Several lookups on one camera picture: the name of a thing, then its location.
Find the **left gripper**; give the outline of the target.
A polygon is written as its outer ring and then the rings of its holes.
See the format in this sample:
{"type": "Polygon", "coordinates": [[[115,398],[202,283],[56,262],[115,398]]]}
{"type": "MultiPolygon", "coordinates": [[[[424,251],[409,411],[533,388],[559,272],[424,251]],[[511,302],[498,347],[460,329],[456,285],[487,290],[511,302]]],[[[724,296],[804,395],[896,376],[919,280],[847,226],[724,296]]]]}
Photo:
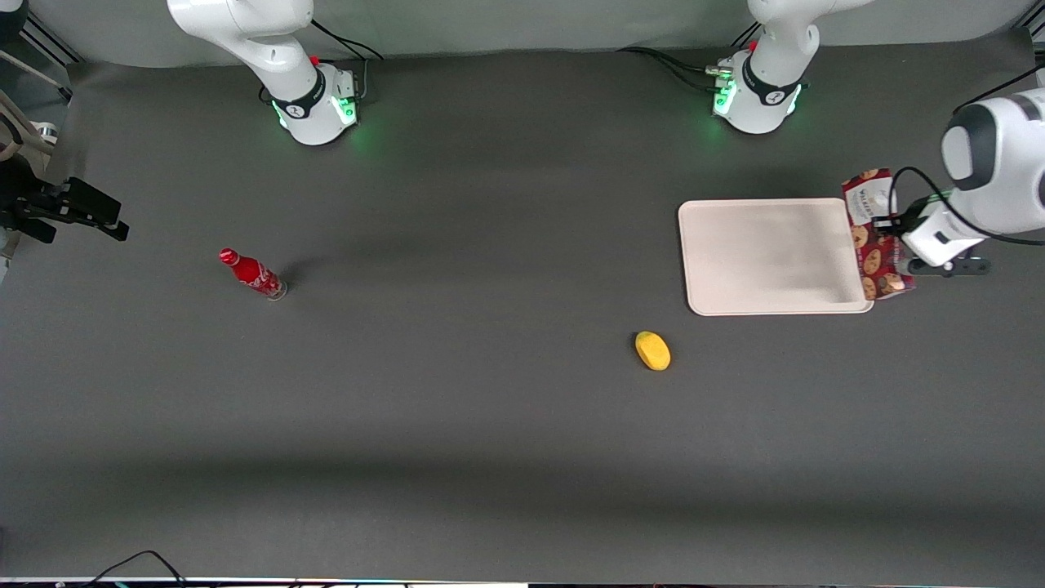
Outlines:
{"type": "Polygon", "coordinates": [[[900,238],[914,256],[906,260],[908,275],[974,278],[992,271],[992,263],[986,258],[959,257],[966,250],[985,241],[984,234],[963,224],[939,198],[926,198],[918,204],[908,209],[907,224],[902,215],[874,216],[872,219],[874,238],[900,238]]]}

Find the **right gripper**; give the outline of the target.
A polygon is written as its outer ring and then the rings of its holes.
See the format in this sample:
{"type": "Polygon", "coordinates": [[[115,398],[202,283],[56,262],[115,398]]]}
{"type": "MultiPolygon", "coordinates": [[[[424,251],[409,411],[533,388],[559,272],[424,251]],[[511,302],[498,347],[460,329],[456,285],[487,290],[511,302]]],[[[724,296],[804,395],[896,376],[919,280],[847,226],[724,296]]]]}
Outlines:
{"type": "Polygon", "coordinates": [[[52,184],[37,178],[22,157],[1,163],[1,225],[21,232],[42,244],[55,242],[56,228],[45,217],[67,225],[82,225],[100,231],[117,242],[126,242],[130,227],[119,220],[121,204],[104,191],[77,177],[52,184]],[[64,193],[64,205],[59,204],[64,193]]]}

